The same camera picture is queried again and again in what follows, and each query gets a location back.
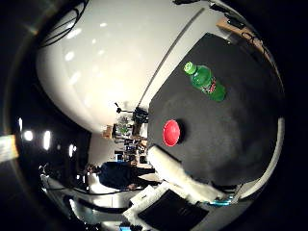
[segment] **desk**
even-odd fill
[[[226,87],[224,101],[193,88],[183,70],[188,61],[212,69]],[[236,45],[206,34],[150,102],[148,146],[160,146],[202,183],[228,186],[259,178],[270,162],[283,108],[279,80],[267,71]],[[172,118],[181,121],[185,135],[167,147],[162,132]]]

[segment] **red cup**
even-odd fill
[[[167,146],[174,146],[178,143],[181,135],[179,124],[176,120],[168,120],[164,126],[163,139]]]

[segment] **green soda bottle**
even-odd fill
[[[224,99],[225,87],[213,76],[207,66],[188,62],[185,64],[184,70],[191,76],[191,82],[195,88],[208,94],[215,101]]]

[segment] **blue object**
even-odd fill
[[[207,202],[209,205],[213,206],[228,206],[231,203],[231,200],[233,199],[233,195],[229,195],[227,199],[225,200],[214,200],[213,202]]]
[[[124,162],[123,161],[123,155],[122,154],[115,154],[115,160],[117,162]]]
[[[130,227],[119,227],[119,231],[131,231]]]

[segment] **bottle label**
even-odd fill
[[[216,89],[216,79],[215,79],[215,77],[212,76],[211,84],[209,84],[206,87],[203,87],[202,89],[206,93],[213,93],[214,90]]]

